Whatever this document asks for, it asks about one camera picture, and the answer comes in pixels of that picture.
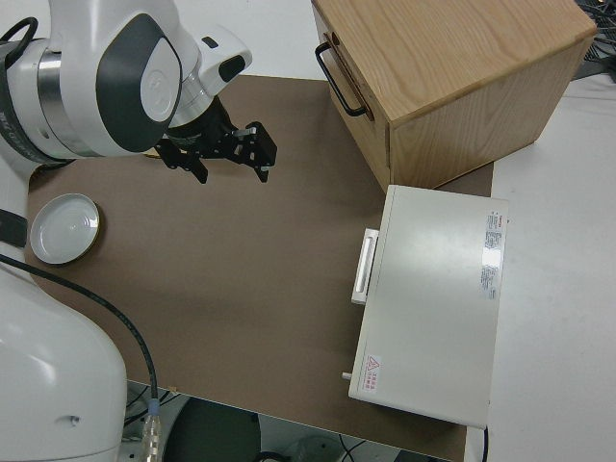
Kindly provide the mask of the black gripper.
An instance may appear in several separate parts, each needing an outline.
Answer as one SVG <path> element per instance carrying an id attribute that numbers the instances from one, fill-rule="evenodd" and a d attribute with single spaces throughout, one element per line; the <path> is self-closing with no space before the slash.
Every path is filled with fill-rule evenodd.
<path id="1" fill-rule="evenodd" d="M 200 184 L 207 182 L 208 169 L 199 155 L 222 159 L 231 154 L 232 162 L 251 167 L 262 183 L 268 182 L 275 166 L 277 146 L 265 126 L 254 121 L 237 130 L 218 96 L 203 114 L 184 125 L 168 128 L 166 135 L 168 139 L 154 145 L 157 154 L 167 168 L 189 172 Z"/>

